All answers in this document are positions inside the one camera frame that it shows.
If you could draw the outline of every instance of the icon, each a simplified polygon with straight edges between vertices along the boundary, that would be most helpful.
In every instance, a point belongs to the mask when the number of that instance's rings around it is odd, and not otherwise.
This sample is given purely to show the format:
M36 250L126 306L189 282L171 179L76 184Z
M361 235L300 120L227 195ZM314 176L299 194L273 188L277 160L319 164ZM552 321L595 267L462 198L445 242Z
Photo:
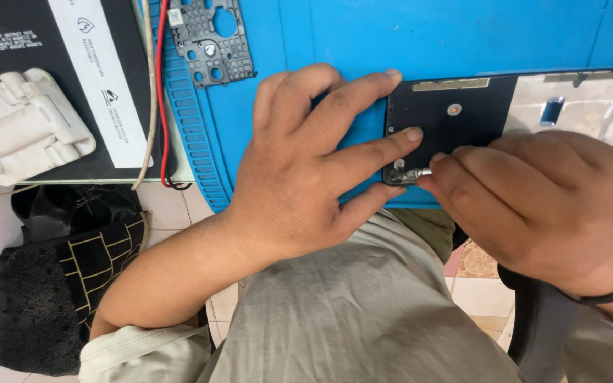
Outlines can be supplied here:
M117 95L113 93L111 90L107 89L103 92L103 99L106 100L107 106L112 106L112 103L117 100Z
M86 18L80 17L77 20L77 25L80 26L80 30L83 33L89 33L90 30L94 28L94 24Z

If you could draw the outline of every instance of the screwdriver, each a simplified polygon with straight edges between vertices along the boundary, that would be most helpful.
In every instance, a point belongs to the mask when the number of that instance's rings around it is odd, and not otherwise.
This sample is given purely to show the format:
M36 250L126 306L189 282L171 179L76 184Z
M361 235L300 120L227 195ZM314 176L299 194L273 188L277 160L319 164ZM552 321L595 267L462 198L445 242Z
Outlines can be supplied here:
M420 176L426 176L428 174L432 174L432 169L430 168L422 168L422 169L411 169L404 173L404 179L411 181L420 178Z

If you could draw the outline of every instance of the white plastic holder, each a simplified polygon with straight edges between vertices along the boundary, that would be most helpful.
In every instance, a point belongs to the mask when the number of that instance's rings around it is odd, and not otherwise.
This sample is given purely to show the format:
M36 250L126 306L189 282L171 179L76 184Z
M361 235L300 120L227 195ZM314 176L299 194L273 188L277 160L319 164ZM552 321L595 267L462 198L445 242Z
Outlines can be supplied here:
M96 150L93 135L46 71L8 72L0 80L0 185Z

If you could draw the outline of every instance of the gray shirt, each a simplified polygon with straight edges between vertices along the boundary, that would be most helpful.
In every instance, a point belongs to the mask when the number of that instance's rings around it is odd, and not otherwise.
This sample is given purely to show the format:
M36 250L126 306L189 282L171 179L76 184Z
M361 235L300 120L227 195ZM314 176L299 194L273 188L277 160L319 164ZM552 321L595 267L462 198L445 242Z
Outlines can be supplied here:
M613 324L586 314L590 319L567 341L569 381L613 381ZM207 334L206 326L122 328L84 347L80 379L523 381L508 355L452 302L434 251L384 210L345 243L253 275L212 356Z

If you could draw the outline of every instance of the hand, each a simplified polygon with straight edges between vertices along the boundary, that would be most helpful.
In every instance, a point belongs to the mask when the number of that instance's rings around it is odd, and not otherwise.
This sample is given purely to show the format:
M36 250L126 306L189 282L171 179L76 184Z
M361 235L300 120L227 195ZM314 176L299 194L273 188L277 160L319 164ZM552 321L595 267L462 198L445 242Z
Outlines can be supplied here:
M338 201L420 145L422 131L412 127L337 151L354 117L400 82L398 70L387 70L347 83L332 66L314 64L260 83L253 136L231 205L222 213L223 224L242 236L244 253L275 261L334 246L406 191L374 183L350 201ZM311 100L324 92L312 111Z
M576 296L613 292L613 148L585 135L506 135L436 154L418 179L505 267Z

